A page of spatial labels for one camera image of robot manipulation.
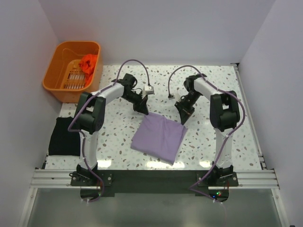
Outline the purple t shirt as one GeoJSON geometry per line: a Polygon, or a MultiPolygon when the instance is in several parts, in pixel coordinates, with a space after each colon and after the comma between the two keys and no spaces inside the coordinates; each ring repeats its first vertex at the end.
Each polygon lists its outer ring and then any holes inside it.
{"type": "Polygon", "coordinates": [[[181,123],[149,113],[134,134],[131,148],[172,165],[186,132],[181,123]]]}

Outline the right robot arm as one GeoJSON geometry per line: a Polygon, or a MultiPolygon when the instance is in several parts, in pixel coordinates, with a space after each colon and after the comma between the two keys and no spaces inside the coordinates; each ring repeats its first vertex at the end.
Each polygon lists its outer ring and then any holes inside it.
{"type": "Polygon", "coordinates": [[[243,124],[239,106],[241,102],[234,91],[215,88],[204,74],[189,76],[184,81],[188,94],[177,99],[175,107],[181,124],[185,124],[194,113],[194,104],[204,96],[210,103],[209,119],[215,130],[216,152],[211,169],[201,177],[195,186],[204,182],[208,186],[221,186],[233,175],[232,136],[243,124]]]}

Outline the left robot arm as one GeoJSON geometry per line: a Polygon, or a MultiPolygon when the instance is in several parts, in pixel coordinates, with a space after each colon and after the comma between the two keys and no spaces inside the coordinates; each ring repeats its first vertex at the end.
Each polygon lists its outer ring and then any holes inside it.
{"type": "Polygon", "coordinates": [[[136,93],[137,79],[125,74],[122,79],[113,80],[107,87],[95,92],[83,92],[80,95],[74,119],[68,127],[69,132],[80,135],[80,162],[76,171],[70,173],[72,186],[104,186],[101,173],[98,172],[97,145],[99,130],[105,121],[106,105],[122,98],[133,105],[135,112],[148,115],[148,95],[154,89],[145,85],[136,93]]]}

